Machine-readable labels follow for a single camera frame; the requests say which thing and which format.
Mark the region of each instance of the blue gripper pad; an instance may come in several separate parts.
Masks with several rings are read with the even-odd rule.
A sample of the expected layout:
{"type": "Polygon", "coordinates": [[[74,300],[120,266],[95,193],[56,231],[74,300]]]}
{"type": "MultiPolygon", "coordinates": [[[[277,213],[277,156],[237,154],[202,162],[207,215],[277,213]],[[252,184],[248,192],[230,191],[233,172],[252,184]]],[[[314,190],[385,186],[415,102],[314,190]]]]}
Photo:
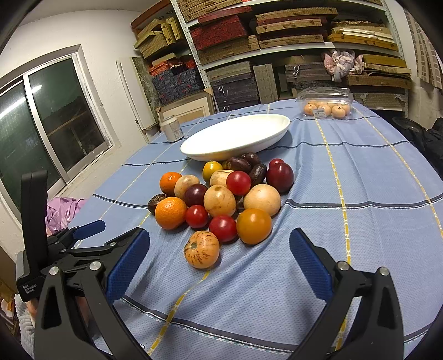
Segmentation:
{"type": "Polygon", "coordinates": [[[332,277],[297,229],[289,235],[289,248],[315,296],[328,302],[333,296],[332,277]]]}
{"type": "Polygon", "coordinates": [[[105,230],[105,222],[103,220],[97,220],[92,223],[80,226],[72,237],[76,240],[84,240],[92,235],[98,234],[105,230]]]}
{"type": "Polygon", "coordinates": [[[149,250],[149,233],[142,230],[108,275],[106,297],[110,304],[120,299],[149,250]]]}

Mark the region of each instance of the plate rim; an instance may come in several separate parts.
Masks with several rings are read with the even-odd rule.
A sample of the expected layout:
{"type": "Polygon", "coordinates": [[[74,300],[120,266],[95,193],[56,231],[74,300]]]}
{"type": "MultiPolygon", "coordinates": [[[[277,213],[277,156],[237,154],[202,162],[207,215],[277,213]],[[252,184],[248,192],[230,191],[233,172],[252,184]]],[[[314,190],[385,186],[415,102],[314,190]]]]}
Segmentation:
{"type": "Polygon", "coordinates": [[[243,147],[245,147],[245,146],[252,146],[252,145],[258,144],[258,143],[260,143],[260,142],[262,142],[262,141],[265,141],[265,140],[267,140],[267,139],[271,139],[272,137],[274,137],[274,136],[280,134],[282,131],[284,131],[284,130],[287,131],[289,125],[291,124],[291,120],[290,120],[290,118],[288,118],[286,115],[282,115],[282,114],[251,114],[251,115],[243,115],[243,116],[239,116],[239,117],[233,117],[232,119],[226,119],[226,120],[224,120],[224,121],[218,122],[217,124],[213,124],[213,125],[211,125],[211,126],[221,124],[221,123],[223,123],[223,122],[225,122],[225,121],[227,121],[227,120],[234,120],[234,119],[239,119],[239,118],[241,118],[241,117],[256,116],[256,115],[259,115],[259,116],[278,115],[278,116],[281,116],[281,117],[287,119],[288,124],[287,124],[282,130],[280,130],[279,132],[272,134],[272,136],[266,137],[266,138],[261,139],[261,140],[257,140],[257,141],[255,141],[255,142],[252,142],[252,143],[249,143],[249,144],[244,144],[244,145],[241,145],[241,146],[236,146],[235,148],[229,148],[229,149],[226,149],[226,150],[211,151],[211,152],[209,152],[209,153],[198,153],[198,154],[196,154],[196,153],[191,153],[191,154],[189,154],[189,153],[185,153],[185,152],[182,150],[183,145],[186,143],[186,141],[188,141],[189,139],[191,139],[194,135],[196,135],[196,134],[198,134],[200,131],[204,130],[204,129],[202,129],[202,130],[200,130],[199,132],[197,132],[197,133],[195,133],[195,134],[192,134],[189,138],[187,138],[187,139],[183,142],[183,144],[180,145],[180,151],[181,151],[183,154],[185,154],[186,156],[189,156],[189,157],[190,157],[190,156],[204,156],[204,155],[211,155],[211,154],[219,153],[219,152],[221,152],[221,151],[237,150],[237,149],[241,149],[241,148],[243,148],[243,147]]]}

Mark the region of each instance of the ceiling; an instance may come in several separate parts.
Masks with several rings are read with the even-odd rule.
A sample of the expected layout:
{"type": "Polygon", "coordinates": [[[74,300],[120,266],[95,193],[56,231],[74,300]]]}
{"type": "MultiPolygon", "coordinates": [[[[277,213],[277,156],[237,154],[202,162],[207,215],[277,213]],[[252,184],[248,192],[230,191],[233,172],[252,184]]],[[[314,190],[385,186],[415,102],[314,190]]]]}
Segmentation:
{"type": "Polygon", "coordinates": [[[144,12],[159,0],[43,0],[20,25],[45,17],[80,10],[130,10],[144,12]]]}

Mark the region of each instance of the purple cloth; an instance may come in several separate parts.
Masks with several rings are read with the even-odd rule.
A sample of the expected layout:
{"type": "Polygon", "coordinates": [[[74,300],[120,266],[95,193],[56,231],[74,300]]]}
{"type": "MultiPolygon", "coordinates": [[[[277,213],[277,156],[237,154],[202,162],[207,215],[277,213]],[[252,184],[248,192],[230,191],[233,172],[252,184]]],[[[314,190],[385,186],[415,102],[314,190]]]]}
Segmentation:
{"type": "Polygon", "coordinates": [[[86,199],[76,200],[71,197],[55,197],[46,204],[46,227],[55,233],[67,227],[74,216],[85,204],[86,199]]]}

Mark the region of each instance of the window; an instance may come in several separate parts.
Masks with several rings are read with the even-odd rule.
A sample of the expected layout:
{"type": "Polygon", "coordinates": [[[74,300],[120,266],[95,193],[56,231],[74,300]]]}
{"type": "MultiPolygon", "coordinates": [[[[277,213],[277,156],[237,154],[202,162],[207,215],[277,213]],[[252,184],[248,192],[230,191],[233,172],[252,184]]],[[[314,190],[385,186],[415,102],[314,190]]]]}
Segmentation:
{"type": "Polygon", "coordinates": [[[22,68],[0,89],[0,191],[17,218],[23,174],[47,170],[53,197],[109,147],[77,53],[22,68]]]}

